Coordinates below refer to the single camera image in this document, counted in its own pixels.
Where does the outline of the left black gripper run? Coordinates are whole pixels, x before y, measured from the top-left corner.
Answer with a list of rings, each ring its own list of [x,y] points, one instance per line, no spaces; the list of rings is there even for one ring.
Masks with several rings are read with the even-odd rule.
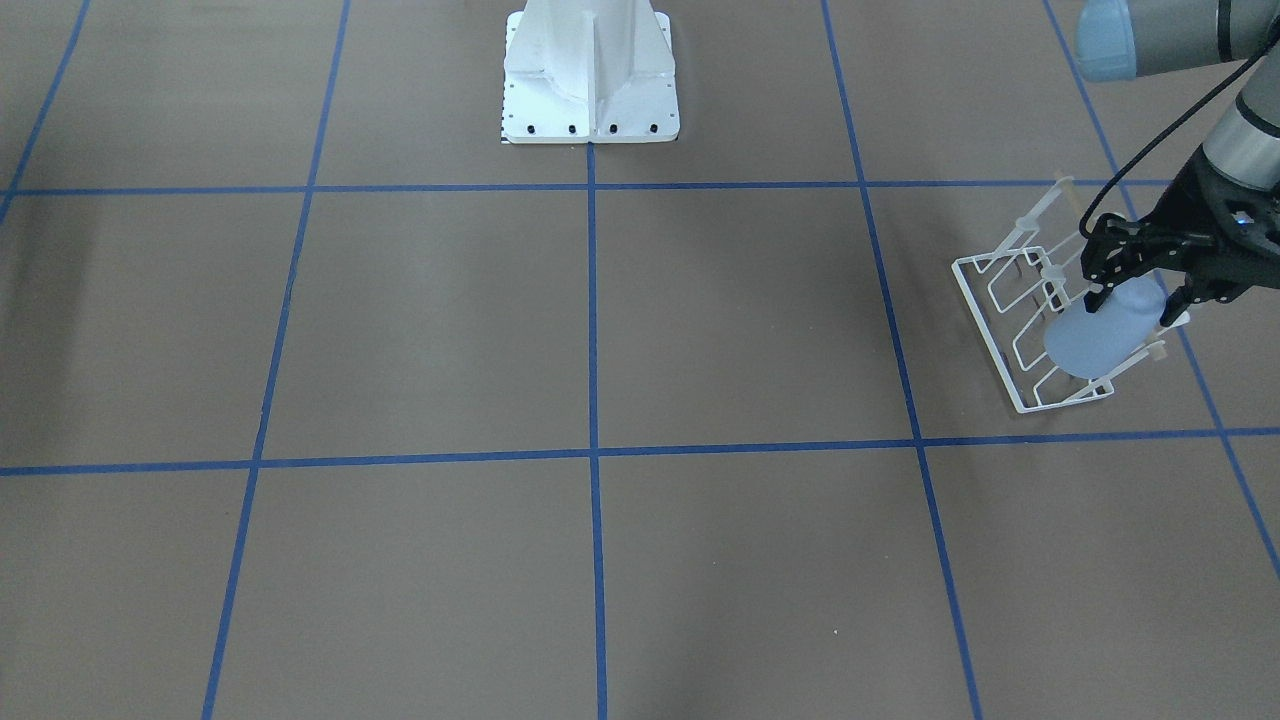
[[[1080,219],[1085,313],[1097,313],[1125,281],[1161,269],[1183,274],[1158,319],[1176,327],[1196,304],[1229,304],[1279,287],[1277,187],[1238,184],[1196,151],[1138,220],[1096,211]]]

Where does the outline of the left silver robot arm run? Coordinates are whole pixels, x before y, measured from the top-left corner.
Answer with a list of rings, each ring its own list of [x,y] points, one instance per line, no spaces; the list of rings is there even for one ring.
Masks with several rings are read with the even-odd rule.
[[[1137,220],[1100,213],[1079,231],[1084,307],[1097,313],[1123,284],[1179,272],[1160,324],[1190,306],[1229,304],[1277,287],[1277,4],[1088,1],[1076,22],[1076,67],[1091,82],[1132,81],[1234,63],[1244,85],[1152,210]]]

